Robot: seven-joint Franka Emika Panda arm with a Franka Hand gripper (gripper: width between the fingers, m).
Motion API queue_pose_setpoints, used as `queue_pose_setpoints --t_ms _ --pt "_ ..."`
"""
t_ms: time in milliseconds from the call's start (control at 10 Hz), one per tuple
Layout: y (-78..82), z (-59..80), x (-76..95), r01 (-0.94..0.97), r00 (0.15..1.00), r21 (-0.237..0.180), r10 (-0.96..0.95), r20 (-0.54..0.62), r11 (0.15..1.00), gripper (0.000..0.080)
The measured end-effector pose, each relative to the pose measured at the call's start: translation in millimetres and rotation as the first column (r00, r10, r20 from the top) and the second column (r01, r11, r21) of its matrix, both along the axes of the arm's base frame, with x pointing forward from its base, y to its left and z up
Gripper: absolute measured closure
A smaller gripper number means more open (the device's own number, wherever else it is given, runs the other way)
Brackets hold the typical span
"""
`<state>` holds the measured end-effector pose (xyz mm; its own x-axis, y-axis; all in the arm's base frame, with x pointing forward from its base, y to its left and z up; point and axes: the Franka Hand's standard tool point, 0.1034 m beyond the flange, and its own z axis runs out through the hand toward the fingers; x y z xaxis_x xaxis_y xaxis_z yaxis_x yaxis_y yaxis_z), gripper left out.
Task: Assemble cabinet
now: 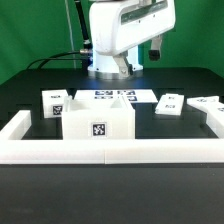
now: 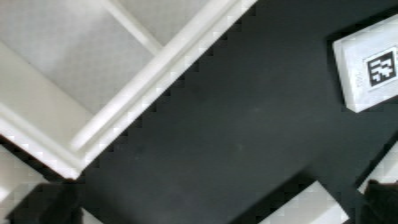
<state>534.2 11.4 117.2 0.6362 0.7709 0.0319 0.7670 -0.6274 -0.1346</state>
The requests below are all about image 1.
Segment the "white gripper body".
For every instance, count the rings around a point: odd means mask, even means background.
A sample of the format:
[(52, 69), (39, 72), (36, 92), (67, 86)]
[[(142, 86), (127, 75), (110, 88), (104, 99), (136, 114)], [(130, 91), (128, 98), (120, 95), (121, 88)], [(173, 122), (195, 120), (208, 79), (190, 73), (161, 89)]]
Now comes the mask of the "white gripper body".
[(127, 78), (133, 74), (133, 67), (128, 62), (127, 56), (128, 56), (128, 53), (123, 52), (113, 57), (114, 61), (116, 62), (119, 68), (119, 76), (121, 78)]

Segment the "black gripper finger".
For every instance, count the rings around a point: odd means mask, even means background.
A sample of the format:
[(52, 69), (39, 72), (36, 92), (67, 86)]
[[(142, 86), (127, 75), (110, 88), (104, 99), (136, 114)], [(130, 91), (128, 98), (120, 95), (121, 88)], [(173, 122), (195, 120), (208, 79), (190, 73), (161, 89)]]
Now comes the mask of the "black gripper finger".
[(156, 36), (151, 40), (151, 48), (149, 50), (149, 59), (157, 61), (161, 58), (162, 36)]

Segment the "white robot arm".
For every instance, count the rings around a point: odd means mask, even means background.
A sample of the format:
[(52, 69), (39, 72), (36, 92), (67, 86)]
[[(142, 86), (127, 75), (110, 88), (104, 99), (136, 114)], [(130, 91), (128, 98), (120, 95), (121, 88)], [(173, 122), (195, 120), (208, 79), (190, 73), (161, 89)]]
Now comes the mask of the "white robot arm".
[(138, 46), (151, 41), (149, 59), (161, 57), (162, 35), (175, 25), (174, 0), (96, 0), (89, 12), (92, 64), (101, 79), (141, 75)]

